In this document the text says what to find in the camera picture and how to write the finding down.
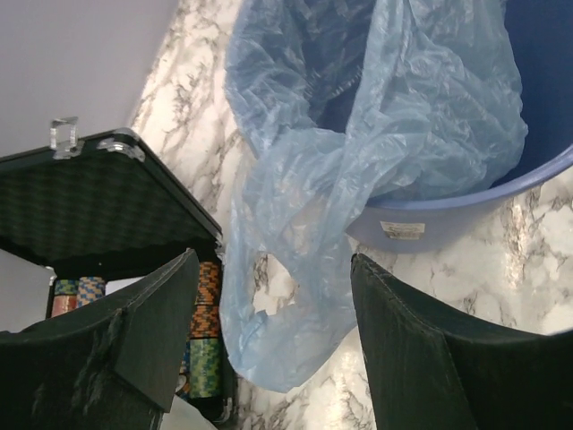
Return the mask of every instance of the blue bucket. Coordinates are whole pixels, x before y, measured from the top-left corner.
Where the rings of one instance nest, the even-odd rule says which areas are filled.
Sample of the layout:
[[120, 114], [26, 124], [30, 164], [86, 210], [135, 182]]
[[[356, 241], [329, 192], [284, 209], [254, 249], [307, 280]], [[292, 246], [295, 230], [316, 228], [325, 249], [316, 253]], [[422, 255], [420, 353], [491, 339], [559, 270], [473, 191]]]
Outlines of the blue bucket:
[[433, 251], [464, 235], [507, 199], [573, 165], [573, 0], [509, 0], [506, 27], [529, 126], [517, 167], [481, 193], [425, 202], [368, 201], [347, 233], [400, 254]]

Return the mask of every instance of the white marble surface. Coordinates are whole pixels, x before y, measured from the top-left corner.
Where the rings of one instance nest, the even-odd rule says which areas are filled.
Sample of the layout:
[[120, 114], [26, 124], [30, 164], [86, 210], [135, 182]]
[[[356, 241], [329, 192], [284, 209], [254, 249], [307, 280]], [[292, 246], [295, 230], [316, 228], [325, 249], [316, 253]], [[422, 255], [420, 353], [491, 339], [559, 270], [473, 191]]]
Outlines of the white marble surface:
[[[134, 128], [227, 228], [235, 171], [247, 151], [222, 90], [238, 0], [183, 0], [144, 91]], [[573, 170], [520, 195], [438, 253], [358, 250], [411, 285], [470, 314], [526, 331], [573, 326]], [[276, 309], [294, 283], [260, 261], [258, 307]], [[357, 331], [304, 386], [287, 395], [240, 387], [249, 429], [373, 429]]]

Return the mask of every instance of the plastic bag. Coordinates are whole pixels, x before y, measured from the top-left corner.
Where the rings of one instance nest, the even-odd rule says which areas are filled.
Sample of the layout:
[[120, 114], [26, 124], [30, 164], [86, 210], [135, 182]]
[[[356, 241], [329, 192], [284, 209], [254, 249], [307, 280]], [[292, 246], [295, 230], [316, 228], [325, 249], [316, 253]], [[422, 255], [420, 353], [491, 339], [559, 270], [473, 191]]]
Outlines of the plastic bag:
[[[227, 98], [257, 162], [232, 201], [223, 335], [235, 370], [304, 383], [355, 327], [346, 227], [372, 195], [483, 190], [516, 166], [526, 125], [501, 0], [246, 0]], [[273, 254], [295, 303], [254, 312]]]

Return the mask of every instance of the label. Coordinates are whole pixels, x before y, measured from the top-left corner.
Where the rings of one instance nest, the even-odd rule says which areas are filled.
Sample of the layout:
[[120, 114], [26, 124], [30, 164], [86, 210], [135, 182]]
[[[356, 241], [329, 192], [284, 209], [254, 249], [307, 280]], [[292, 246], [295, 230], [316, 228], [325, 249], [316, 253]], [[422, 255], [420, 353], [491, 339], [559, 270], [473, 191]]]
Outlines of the label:
[[386, 236], [396, 240], [420, 240], [426, 225], [419, 223], [402, 223], [381, 221], [382, 229]]
[[175, 387], [175, 392], [180, 392], [183, 390], [185, 384], [187, 383], [187, 376], [180, 374], [177, 378], [177, 386]]

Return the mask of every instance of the colorful poker chip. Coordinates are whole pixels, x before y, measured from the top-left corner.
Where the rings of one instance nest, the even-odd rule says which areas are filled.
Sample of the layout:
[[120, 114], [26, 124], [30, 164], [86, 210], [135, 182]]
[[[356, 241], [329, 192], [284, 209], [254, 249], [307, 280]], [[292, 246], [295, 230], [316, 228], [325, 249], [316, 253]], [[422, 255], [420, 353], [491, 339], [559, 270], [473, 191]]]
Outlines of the colorful poker chip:
[[56, 279], [54, 284], [55, 296], [75, 296], [78, 294], [80, 282], [76, 279]]
[[52, 304], [52, 317], [65, 314], [77, 307], [76, 296], [54, 296]]
[[185, 351], [183, 353], [183, 359], [181, 360], [181, 366], [179, 367], [180, 374], [188, 374], [189, 373], [189, 347], [190, 342], [189, 336], [187, 336], [187, 341], [185, 343]]
[[219, 339], [191, 340], [191, 399], [221, 393], [221, 343]]
[[216, 305], [221, 296], [220, 268], [214, 262], [202, 262], [199, 269], [196, 305]]
[[217, 338], [220, 332], [218, 306], [197, 305], [191, 321], [192, 339]]
[[78, 307], [88, 305], [106, 295], [106, 282], [99, 276], [84, 276], [78, 286]]
[[189, 374], [179, 374], [177, 378], [177, 387], [175, 388], [175, 395], [183, 400], [189, 400], [191, 385], [189, 384]]

